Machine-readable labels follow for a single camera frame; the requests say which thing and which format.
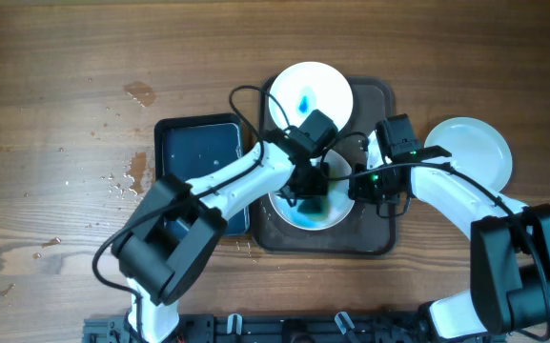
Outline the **white plate blue stain front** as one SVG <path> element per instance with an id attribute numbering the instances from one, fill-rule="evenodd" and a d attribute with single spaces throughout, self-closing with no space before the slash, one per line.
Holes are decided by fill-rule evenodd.
<path id="1" fill-rule="evenodd" d="M 445 120 L 430 131 L 425 146 L 446 149 L 458 171 L 494 191 L 502 191 L 511 178 L 513 157 L 507 142 L 481 120 L 470 117 Z"/>

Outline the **white plate blue stain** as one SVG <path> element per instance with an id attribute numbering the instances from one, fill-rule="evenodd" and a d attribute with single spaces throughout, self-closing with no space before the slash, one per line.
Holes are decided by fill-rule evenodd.
<path id="1" fill-rule="evenodd" d="M 470 117 L 445 120 L 430 131 L 425 146 L 446 149 L 458 171 L 494 191 L 502 191 L 511 178 L 513 157 L 507 142 L 481 120 Z"/>
<path id="2" fill-rule="evenodd" d="M 348 196 L 349 181 L 334 181 L 329 184 L 328 193 L 325 195 L 330 204 L 326 215 L 305 215 L 297 211 L 297 206 L 302 202 L 298 200 L 293 207 L 280 198 L 277 193 L 270 192 L 269 200 L 275 212 L 288 224 L 305 231 L 322 231 L 340 223 L 351 211 L 355 201 Z"/>
<path id="3" fill-rule="evenodd" d="M 299 127 L 312 111 L 327 115 L 341 131 L 349 122 L 353 93 L 347 79 L 335 68 L 320 62 L 301 62 L 284 70 L 268 93 L 269 112 L 280 128 Z"/>

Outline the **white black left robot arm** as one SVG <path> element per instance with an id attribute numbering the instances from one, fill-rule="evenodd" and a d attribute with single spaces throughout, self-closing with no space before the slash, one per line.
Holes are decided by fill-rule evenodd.
<path id="1" fill-rule="evenodd" d="M 325 147 L 307 137 L 260 142 L 218 171 L 156 182 L 109 247 L 133 296 L 129 314 L 140 342 L 163 342 L 180 319 L 177 302 L 204 270 L 228 221 L 257 198 L 311 181 Z"/>

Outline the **green yellow sponge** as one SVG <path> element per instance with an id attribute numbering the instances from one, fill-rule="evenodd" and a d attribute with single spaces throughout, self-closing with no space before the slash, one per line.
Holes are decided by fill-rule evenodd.
<path id="1" fill-rule="evenodd" d="M 326 215 L 330 209 L 326 196 L 315 196 L 303 199 L 297 206 L 297 211 L 305 215 Z"/>

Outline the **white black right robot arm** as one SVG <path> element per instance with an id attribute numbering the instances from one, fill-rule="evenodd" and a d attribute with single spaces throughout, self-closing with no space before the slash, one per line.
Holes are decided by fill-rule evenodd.
<path id="1" fill-rule="evenodd" d="M 440 341 L 517 332 L 550 339 L 550 205 L 529 207 L 480 185 L 448 163 L 360 168 L 354 200 L 378 204 L 406 192 L 440 211 L 470 240 L 469 290 L 432 302 Z"/>

